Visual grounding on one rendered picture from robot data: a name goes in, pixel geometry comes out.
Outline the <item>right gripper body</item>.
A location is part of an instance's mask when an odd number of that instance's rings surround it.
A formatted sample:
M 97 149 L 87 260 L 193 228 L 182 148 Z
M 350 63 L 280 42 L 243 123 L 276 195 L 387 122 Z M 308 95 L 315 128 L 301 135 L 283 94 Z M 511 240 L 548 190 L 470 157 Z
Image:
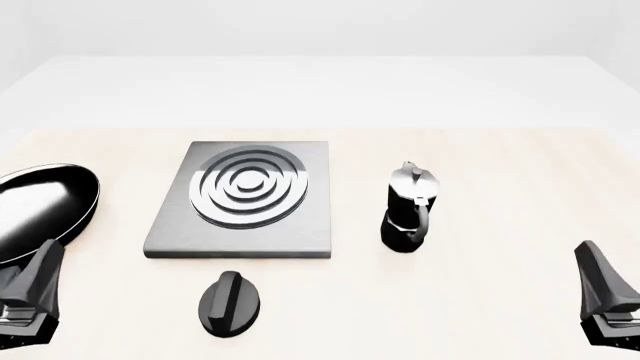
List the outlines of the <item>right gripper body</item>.
M 592 346 L 640 347 L 640 319 L 633 317 L 638 310 L 596 312 L 581 308 L 581 327 Z

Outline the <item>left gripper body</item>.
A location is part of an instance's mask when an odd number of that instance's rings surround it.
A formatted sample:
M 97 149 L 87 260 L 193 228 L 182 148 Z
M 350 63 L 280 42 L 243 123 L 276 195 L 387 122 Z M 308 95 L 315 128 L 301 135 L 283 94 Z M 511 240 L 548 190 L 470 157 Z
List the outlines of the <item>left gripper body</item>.
M 58 324 L 58 317 L 47 311 L 0 303 L 0 350 L 48 344 Z

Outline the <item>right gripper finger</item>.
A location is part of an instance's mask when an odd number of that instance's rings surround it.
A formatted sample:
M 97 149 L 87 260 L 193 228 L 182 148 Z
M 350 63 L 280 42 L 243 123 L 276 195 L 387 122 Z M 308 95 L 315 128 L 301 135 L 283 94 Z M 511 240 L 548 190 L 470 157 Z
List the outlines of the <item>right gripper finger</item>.
M 640 310 L 640 293 L 616 272 L 595 242 L 581 242 L 574 254 L 581 281 L 581 320 Z

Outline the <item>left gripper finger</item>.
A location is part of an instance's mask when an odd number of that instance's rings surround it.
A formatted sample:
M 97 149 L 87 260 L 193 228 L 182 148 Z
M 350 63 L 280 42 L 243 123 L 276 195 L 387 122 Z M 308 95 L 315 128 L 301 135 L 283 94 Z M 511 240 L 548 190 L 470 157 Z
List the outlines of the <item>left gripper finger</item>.
M 0 270 L 0 322 L 32 322 L 38 315 L 59 318 L 58 283 L 64 247 L 49 239 L 21 268 Z

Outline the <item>flat grey-black stove plate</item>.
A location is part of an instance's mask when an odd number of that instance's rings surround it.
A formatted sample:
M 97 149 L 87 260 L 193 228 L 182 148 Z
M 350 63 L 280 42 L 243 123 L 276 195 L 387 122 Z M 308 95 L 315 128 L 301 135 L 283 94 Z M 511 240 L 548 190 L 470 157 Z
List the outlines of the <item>flat grey-black stove plate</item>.
M 325 141 L 194 141 L 146 236 L 148 258 L 331 257 Z

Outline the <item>round black stove knob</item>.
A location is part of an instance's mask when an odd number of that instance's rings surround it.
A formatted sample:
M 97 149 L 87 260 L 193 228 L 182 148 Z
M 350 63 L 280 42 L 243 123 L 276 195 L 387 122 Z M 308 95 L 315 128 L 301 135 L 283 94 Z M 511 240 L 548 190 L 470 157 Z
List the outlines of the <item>round black stove knob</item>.
M 232 338 L 253 326 L 260 307 L 255 285 L 239 272 L 225 271 L 201 296 L 198 318 L 210 335 Z

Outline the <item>black frying pan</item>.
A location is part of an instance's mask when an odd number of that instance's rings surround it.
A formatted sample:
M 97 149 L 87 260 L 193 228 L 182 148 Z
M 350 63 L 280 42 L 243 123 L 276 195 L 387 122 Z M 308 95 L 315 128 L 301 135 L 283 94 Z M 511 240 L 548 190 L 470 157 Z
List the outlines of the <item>black frying pan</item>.
M 92 220 L 96 174 L 77 164 L 42 164 L 0 176 L 0 265 L 32 257 L 48 240 L 67 246 Z

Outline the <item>black and silver moka pot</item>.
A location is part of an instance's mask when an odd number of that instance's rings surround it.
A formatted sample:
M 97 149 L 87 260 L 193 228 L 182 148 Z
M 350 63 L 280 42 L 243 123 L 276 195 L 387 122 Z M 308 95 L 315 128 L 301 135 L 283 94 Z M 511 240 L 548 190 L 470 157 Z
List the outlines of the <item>black and silver moka pot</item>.
M 383 244 L 404 254 L 420 248 L 429 230 L 430 212 L 439 190 L 439 180 L 411 161 L 394 170 L 380 228 Z

